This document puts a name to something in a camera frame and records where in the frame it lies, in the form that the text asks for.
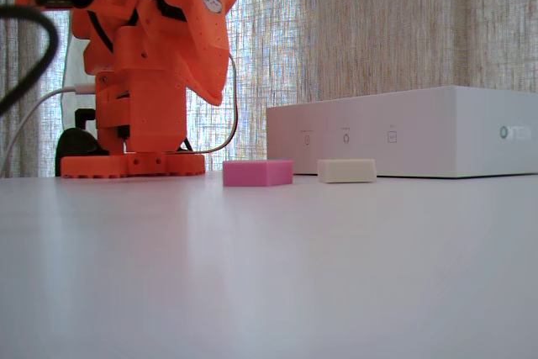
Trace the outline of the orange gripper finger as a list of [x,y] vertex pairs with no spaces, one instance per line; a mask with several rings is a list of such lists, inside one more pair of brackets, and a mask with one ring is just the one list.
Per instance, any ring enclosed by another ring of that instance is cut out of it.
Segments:
[[209,104],[223,99],[229,66],[229,40],[224,0],[194,0],[185,12],[194,49],[195,92]]

